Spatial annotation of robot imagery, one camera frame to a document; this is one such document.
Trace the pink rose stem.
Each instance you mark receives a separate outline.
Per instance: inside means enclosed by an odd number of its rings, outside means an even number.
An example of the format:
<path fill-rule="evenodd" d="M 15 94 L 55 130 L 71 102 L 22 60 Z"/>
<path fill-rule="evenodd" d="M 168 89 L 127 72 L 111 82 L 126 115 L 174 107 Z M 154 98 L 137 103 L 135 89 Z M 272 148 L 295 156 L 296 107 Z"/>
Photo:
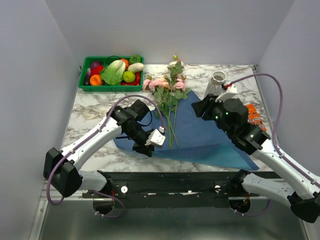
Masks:
<path fill-rule="evenodd" d="M 152 78 L 151 75 L 148 75 L 143 81 L 142 89 L 152 93 L 157 107 L 161 111 L 162 118 L 166 118 L 166 132 L 168 134 L 167 139 L 169 149 L 171 149 L 173 144 L 173 133 L 170 123 L 171 108 L 169 106 L 171 85 L 166 78 Z"/>
<path fill-rule="evenodd" d="M 172 149 L 174 143 L 178 147 L 178 139 L 175 134 L 175 127 L 177 121 L 177 111 L 180 100 L 186 100 L 188 94 L 191 91 L 189 87 L 186 86 L 186 77 L 183 74 L 176 75 L 171 81 L 170 91 L 169 91 L 169 102 L 168 102 L 168 116 L 167 124 L 169 130 L 169 148 Z"/>

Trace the blue wrapping paper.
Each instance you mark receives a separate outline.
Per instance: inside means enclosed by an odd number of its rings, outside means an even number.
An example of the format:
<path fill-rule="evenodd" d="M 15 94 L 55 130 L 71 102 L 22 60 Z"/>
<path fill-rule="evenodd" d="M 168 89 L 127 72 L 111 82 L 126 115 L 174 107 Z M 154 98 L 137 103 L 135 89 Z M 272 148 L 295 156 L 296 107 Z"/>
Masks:
<path fill-rule="evenodd" d="M 259 167 L 247 153 L 238 149 L 214 121 L 197 118 L 192 103 L 200 99 L 190 91 L 187 99 L 179 101 L 177 114 L 170 115 L 175 121 L 174 133 L 177 142 L 169 147 L 169 136 L 161 148 L 155 148 L 153 157 L 196 164 L 257 171 Z"/>

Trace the cream rose stem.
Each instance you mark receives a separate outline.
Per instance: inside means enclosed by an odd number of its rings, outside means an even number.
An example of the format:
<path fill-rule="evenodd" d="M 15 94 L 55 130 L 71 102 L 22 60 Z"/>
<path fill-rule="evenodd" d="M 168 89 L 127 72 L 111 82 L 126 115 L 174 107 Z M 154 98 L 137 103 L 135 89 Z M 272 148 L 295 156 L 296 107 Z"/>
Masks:
<path fill-rule="evenodd" d="M 176 75 L 183 75 L 183 71 L 184 71 L 184 64 L 183 62 L 181 61 L 181 59 L 178 57 L 178 55 L 174 55 L 173 56 L 173 61 L 170 62 L 168 65 L 167 65 L 167 69 L 168 69 L 168 72 L 169 72 L 169 76 L 165 76 L 164 78 L 169 82 L 169 84 L 171 85 L 172 83 L 172 80 L 173 78 L 176 76 Z"/>

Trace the cream ribbon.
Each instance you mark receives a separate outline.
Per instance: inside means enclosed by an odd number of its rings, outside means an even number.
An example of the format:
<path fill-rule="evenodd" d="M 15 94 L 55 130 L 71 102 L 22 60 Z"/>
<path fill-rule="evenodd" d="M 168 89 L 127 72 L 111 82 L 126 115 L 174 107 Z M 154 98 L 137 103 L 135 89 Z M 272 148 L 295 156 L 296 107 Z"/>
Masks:
<path fill-rule="evenodd" d="M 85 120 L 102 119 L 107 116 L 108 110 L 99 108 L 88 108 L 83 111 L 83 117 Z"/>

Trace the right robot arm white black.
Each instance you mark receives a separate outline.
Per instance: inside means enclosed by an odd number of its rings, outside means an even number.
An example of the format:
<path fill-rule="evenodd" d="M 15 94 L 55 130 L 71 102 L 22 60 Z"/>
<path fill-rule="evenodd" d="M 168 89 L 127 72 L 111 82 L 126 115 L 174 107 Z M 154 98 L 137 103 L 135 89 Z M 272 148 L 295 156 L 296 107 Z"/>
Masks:
<path fill-rule="evenodd" d="M 240 170 L 229 183 L 234 195 L 241 196 L 247 192 L 264 196 L 289 207 L 301 220 L 316 222 L 320 216 L 319 177 L 281 152 L 269 134 L 250 123 L 249 109 L 238 98 L 217 102 L 214 96 L 207 95 L 191 106 L 196 117 L 215 121 L 238 149 L 269 166 L 285 181 L 279 183 Z"/>

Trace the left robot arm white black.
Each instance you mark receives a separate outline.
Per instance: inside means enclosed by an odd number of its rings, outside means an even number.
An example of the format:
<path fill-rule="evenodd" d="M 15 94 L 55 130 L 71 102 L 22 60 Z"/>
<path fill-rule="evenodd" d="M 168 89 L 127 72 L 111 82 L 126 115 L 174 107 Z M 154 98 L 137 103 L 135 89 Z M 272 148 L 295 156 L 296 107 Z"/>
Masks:
<path fill-rule="evenodd" d="M 111 140 L 126 134 L 134 141 L 132 149 L 138 153 L 152 156 L 155 147 L 162 147 L 165 127 L 144 130 L 139 123 L 149 108 L 136 100 L 129 107 L 115 104 L 107 115 L 88 133 L 61 150 L 51 148 L 45 155 L 43 177 L 47 180 L 46 194 L 54 187 L 63 198 L 70 197 L 78 190 L 92 190 L 99 197 L 110 194 L 108 177 L 100 171 L 84 171 L 83 165 L 101 147 Z"/>

